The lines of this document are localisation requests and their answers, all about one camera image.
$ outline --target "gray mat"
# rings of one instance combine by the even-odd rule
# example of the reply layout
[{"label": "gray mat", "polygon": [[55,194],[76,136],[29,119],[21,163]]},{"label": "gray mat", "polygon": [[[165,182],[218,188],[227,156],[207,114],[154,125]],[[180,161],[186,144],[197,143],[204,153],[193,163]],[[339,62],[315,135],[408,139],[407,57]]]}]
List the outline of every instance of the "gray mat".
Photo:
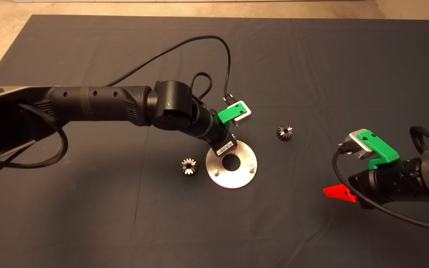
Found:
[{"label": "gray mat", "polygon": [[[68,155],[0,173],[0,267],[427,267],[429,230],[323,196],[336,144],[366,127],[403,158],[409,127],[429,129],[429,21],[33,16],[0,63],[0,85],[101,85],[183,39],[216,34],[233,53],[229,91],[251,108],[234,130],[257,155],[238,190],[204,171],[208,145],[128,122],[72,122]],[[213,76],[222,109],[225,52],[198,41],[123,85]],[[206,84],[198,83],[195,92]],[[276,139],[292,125],[295,137]],[[17,160],[57,150],[38,142]],[[192,157],[200,172],[186,178]],[[346,175],[366,161],[342,159]],[[429,222],[429,204],[388,207]]]}]

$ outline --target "black connector plug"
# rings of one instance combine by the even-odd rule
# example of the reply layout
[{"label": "black connector plug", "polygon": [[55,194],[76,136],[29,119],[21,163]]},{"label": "black connector plug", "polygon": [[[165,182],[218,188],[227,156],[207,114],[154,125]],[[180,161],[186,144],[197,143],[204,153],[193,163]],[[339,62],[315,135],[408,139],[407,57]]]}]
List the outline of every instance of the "black connector plug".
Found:
[{"label": "black connector plug", "polygon": [[354,140],[350,140],[339,144],[340,154],[348,154],[350,156],[351,154],[354,154],[361,150],[362,150],[362,147],[360,147],[360,145]]}]

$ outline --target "hole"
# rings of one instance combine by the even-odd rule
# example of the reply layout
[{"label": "hole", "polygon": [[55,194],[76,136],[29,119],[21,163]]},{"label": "hole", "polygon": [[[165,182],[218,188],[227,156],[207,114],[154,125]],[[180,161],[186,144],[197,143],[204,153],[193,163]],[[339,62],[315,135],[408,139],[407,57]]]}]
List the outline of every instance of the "hole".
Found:
[{"label": "hole", "polygon": [[226,170],[235,171],[241,165],[241,160],[235,154],[228,154],[227,156],[223,157],[222,163]]}]

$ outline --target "circular metal plate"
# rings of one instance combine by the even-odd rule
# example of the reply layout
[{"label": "circular metal plate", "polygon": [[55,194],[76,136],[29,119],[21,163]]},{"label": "circular metal plate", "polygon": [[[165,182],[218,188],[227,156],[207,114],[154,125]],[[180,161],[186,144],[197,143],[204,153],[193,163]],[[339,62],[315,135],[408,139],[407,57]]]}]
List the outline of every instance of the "circular metal plate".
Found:
[{"label": "circular metal plate", "polygon": [[206,155],[206,170],[210,178],[216,184],[230,189],[240,188],[248,184],[257,171],[256,155],[245,143],[237,141],[238,146],[228,154],[236,155],[240,160],[240,166],[235,171],[229,171],[223,167],[223,158],[217,157],[212,149]]}]

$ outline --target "cable connector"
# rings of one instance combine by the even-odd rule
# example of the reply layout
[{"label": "cable connector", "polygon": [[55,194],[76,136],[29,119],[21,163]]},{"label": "cable connector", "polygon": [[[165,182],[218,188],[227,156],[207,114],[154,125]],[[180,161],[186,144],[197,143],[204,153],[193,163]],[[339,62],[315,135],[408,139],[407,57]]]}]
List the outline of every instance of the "cable connector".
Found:
[{"label": "cable connector", "polygon": [[349,156],[362,150],[362,147],[354,140],[349,140],[338,145],[340,154],[348,154]]},{"label": "cable connector", "polygon": [[233,105],[234,103],[236,103],[236,99],[235,97],[233,97],[232,94],[225,95],[223,100],[226,102],[227,105]]}]

